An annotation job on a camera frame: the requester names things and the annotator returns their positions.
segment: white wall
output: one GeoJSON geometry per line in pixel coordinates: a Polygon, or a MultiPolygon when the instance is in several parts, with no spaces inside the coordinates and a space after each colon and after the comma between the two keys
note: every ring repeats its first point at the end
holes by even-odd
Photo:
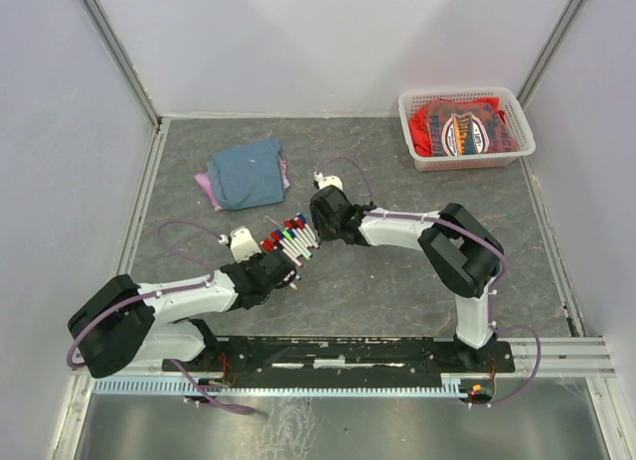
{"type": "Polygon", "coordinates": [[[151,127],[77,0],[0,0],[0,456],[42,460],[151,127]]]}
{"type": "Polygon", "coordinates": [[[528,108],[532,166],[586,324],[636,415],[636,0],[589,0],[528,108]]]}
{"type": "Polygon", "coordinates": [[[386,113],[524,82],[566,0],[100,0],[164,115],[386,113]]]}

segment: white plastic basket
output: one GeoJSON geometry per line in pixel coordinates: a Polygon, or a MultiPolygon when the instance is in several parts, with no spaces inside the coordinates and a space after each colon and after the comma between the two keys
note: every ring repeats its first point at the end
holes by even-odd
{"type": "Polygon", "coordinates": [[[422,172],[434,170],[470,169],[478,167],[502,167],[513,160],[530,155],[535,151],[535,139],[530,130],[526,114],[521,108],[515,95],[505,87],[475,87],[453,89],[430,89],[416,92],[406,92],[399,97],[399,118],[404,131],[404,139],[410,156],[413,158],[415,169],[422,172]],[[448,157],[421,157],[415,152],[410,138],[408,121],[418,109],[435,99],[473,100],[480,97],[499,97],[499,108],[506,111],[506,123],[511,135],[519,144],[517,152],[503,152],[499,154],[457,155],[448,157]]]}

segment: purple cable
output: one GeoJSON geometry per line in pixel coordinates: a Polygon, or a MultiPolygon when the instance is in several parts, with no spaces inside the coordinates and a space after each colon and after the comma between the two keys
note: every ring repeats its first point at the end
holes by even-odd
{"type": "Polygon", "coordinates": [[[179,361],[175,359],[170,359],[169,361],[172,364],[174,364],[175,368],[177,368],[181,372],[181,374],[183,374],[183,376],[192,384],[192,387],[194,387],[203,396],[203,398],[209,402],[209,403],[202,403],[200,405],[209,405],[210,407],[218,407],[227,412],[236,413],[238,415],[252,415],[256,413],[256,410],[246,405],[237,405],[235,403],[220,403],[214,397],[209,395],[202,386],[197,384],[197,382],[192,378],[192,376],[188,374],[188,371],[186,371],[185,368],[181,366],[181,363],[179,363],[179,361]]]}
{"type": "Polygon", "coordinates": [[[369,179],[367,178],[367,174],[365,174],[365,169],[353,157],[349,157],[348,155],[339,155],[338,157],[334,157],[333,159],[328,160],[323,165],[318,167],[314,171],[314,173],[320,174],[325,167],[327,167],[328,165],[331,165],[333,162],[335,162],[337,160],[348,160],[349,162],[351,162],[352,164],[354,164],[356,166],[356,168],[360,172],[360,175],[362,175],[362,178],[365,179],[365,184],[367,184],[367,191],[369,192],[369,200],[372,200],[374,198],[374,195],[373,195],[373,191],[371,190],[371,184],[369,183],[369,179]]]}
{"type": "MultiPolygon", "coordinates": [[[[185,221],[185,220],[175,220],[175,221],[170,221],[170,222],[166,222],[165,224],[161,225],[158,229],[157,229],[157,237],[159,238],[159,242],[161,243],[161,245],[167,249],[170,253],[175,254],[176,256],[180,256],[184,259],[187,259],[189,261],[193,261],[195,263],[197,263],[200,266],[203,266],[204,268],[206,268],[209,272],[210,272],[210,277],[208,278],[207,281],[201,281],[198,283],[193,283],[193,284],[187,284],[185,286],[177,286],[174,288],[166,288],[164,290],[161,290],[162,294],[170,294],[170,293],[178,293],[178,292],[182,292],[182,291],[189,291],[191,289],[197,289],[197,288],[202,288],[204,286],[206,286],[208,283],[212,282],[215,278],[215,268],[211,265],[208,265],[205,261],[192,256],[184,251],[181,251],[180,249],[175,248],[174,246],[168,244],[166,241],[164,241],[164,239],[161,237],[161,231],[165,228],[165,227],[169,227],[171,225],[187,225],[190,227],[196,227],[197,229],[201,229],[203,231],[206,231],[207,233],[211,234],[212,236],[216,237],[217,239],[221,239],[221,237],[214,231],[208,229],[207,227],[204,227],[202,225],[196,224],[194,222],[189,222],[189,221],[185,221]]],[[[159,293],[159,291],[150,291],[149,293],[144,293],[144,294],[138,294],[137,296],[133,296],[131,298],[128,299],[124,299],[123,301],[118,302],[117,304],[111,306],[110,308],[106,309],[105,311],[103,311],[102,313],[100,313],[96,318],[94,318],[92,321],[90,321],[85,328],[83,328],[78,336],[73,340],[73,342],[71,343],[71,347],[69,348],[69,351],[67,352],[67,365],[71,368],[71,369],[76,369],[76,368],[83,368],[85,366],[85,363],[76,363],[73,360],[73,357],[75,355],[76,350],[78,349],[78,347],[80,346],[81,342],[85,339],[85,337],[88,335],[88,333],[90,333],[90,331],[92,331],[94,329],[95,326],[97,326],[101,321],[103,321],[104,319],[106,319],[108,316],[110,316],[111,314],[115,313],[116,311],[125,308],[126,306],[129,306],[132,303],[136,303],[137,301],[142,301],[144,299],[148,299],[148,298],[152,298],[157,296],[157,294],[159,293]]],[[[203,394],[203,396],[208,400],[208,402],[210,403],[210,406],[214,406],[214,407],[218,407],[218,408],[222,408],[223,410],[226,410],[227,412],[231,412],[231,413],[236,413],[239,415],[251,415],[253,413],[255,413],[255,410],[251,407],[248,407],[246,405],[235,405],[235,404],[223,404],[220,403],[219,401],[217,401],[215,398],[209,396],[204,389],[199,386],[197,384],[197,382],[192,378],[192,376],[190,376],[188,374],[188,372],[184,369],[183,366],[181,366],[181,364],[174,360],[171,359],[170,362],[172,362],[172,364],[175,365],[175,367],[185,376],[185,378],[192,384],[192,386],[198,390],[200,393],[203,394]]]]}
{"type": "MultiPolygon", "coordinates": [[[[365,215],[367,215],[369,217],[375,217],[375,218],[418,220],[418,221],[422,220],[422,217],[418,217],[417,215],[412,215],[412,214],[394,214],[394,213],[391,213],[391,212],[386,212],[386,213],[365,212],[365,215]]],[[[447,222],[446,220],[436,219],[434,217],[424,217],[423,220],[425,222],[430,222],[432,224],[442,225],[444,227],[447,227],[448,229],[455,230],[459,234],[462,234],[462,235],[466,236],[467,238],[475,241],[476,243],[482,245],[488,251],[490,251],[495,256],[497,256],[499,258],[499,260],[501,261],[501,271],[499,273],[497,273],[497,276],[495,276],[495,278],[493,279],[493,282],[490,285],[491,287],[494,287],[501,280],[501,278],[508,272],[508,260],[506,259],[506,257],[504,256],[504,254],[501,251],[499,251],[497,248],[495,248],[488,241],[480,238],[476,234],[471,233],[470,231],[468,231],[466,229],[463,229],[462,227],[457,226],[456,224],[453,224],[451,222],[447,222]]],[[[524,383],[524,385],[522,385],[522,387],[519,390],[511,393],[510,395],[507,395],[504,398],[500,398],[499,400],[495,400],[495,401],[489,402],[487,404],[475,404],[475,405],[478,405],[478,406],[497,405],[497,404],[505,402],[506,400],[509,400],[509,399],[511,399],[513,397],[516,397],[517,395],[519,395],[520,393],[525,391],[533,383],[533,381],[537,377],[537,372],[539,371],[539,365],[541,363],[541,340],[539,339],[539,334],[537,334],[537,331],[535,331],[533,328],[531,328],[530,326],[527,326],[525,324],[517,324],[515,326],[511,326],[510,328],[505,328],[505,329],[496,328],[494,326],[494,324],[493,324],[493,306],[492,306],[492,303],[490,302],[490,294],[491,293],[487,293],[487,294],[488,294],[488,326],[493,331],[493,333],[495,333],[497,335],[502,335],[502,334],[510,333],[512,331],[517,331],[519,329],[525,329],[526,331],[529,331],[533,335],[533,337],[535,338],[535,342],[537,343],[537,360],[535,361],[535,366],[533,367],[533,371],[531,372],[530,376],[528,377],[528,380],[526,381],[526,383],[524,383]]]]}

